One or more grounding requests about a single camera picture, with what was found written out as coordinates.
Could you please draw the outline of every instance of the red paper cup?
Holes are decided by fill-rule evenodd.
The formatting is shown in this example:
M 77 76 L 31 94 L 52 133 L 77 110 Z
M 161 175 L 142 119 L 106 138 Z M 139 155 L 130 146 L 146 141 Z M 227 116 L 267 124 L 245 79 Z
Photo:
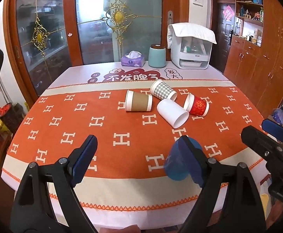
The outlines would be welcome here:
M 209 103 L 200 97 L 189 93 L 183 108 L 192 115 L 206 116 L 209 109 Z

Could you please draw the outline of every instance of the purple tissue box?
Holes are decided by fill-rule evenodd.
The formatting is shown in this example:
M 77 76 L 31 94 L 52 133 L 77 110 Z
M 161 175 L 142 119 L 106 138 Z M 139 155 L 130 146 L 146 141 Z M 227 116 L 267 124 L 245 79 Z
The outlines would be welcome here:
M 134 66 L 134 67 L 143 67 L 145 63 L 145 58 L 143 55 L 141 57 L 135 58 L 135 59 L 130 59 L 126 56 L 123 56 L 121 58 L 121 65 L 122 66 Z

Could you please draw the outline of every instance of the metal bolt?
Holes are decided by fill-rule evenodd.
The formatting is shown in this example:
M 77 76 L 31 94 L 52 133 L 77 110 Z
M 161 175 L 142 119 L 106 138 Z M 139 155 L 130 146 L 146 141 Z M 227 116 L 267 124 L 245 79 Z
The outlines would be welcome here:
M 67 162 L 67 159 L 66 159 L 66 158 L 60 158 L 60 159 L 58 160 L 58 162 L 59 162 L 60 164 L 64 164 L 64 163 Z
M 247 165 L 246 165 L 244 162 L 239 163 L 239 166 L 240 166 L 241 168 L 246 168 L 246 167 L 247 167 Z
M 31 162 L 31 163 L 29 164 L 29 167 L 30 167 L 30 168 L 34 168 L 34 167 L 36 166 L 36 164 L 37 164 L 37 163 L 35 163 L 35 162 Z
M 217 162 L 217 160 L 215 158 L 209 158 L 207 160 L 210 164 L 215 164 Z

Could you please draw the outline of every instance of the white cloth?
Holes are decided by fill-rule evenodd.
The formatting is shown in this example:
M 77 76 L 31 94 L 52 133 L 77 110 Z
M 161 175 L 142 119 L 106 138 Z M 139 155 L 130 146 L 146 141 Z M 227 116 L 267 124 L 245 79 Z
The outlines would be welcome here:
M 195 23 L 174 23 L 167 28 L 167 48 L 171 48 L 173 32 L 177 37 L 195 37 L 217 44 L 215 33 Z

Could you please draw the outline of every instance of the paper cup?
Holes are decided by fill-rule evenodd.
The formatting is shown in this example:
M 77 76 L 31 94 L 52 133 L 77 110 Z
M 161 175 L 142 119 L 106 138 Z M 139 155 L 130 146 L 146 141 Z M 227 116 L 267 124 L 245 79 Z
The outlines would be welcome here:
M 171 99 L 160 101 L 157 111 L 174 129 L 182 126 L 189 117 L 189 112 Z
M 183 108 L 192 115 L 206 116 L 209 109 L 209 103 L 200 97 L 189 93 Z
M 160 100 L 171 99 L 174 101 L 177 97 L 176 91 L 161 79 L 156 80 L 155 83 L 152 84 L 150 88 L 150 94 L 159 98 Z
M 125 98 L 126 111 L 151 111 L 152 95 L 128 90 Z

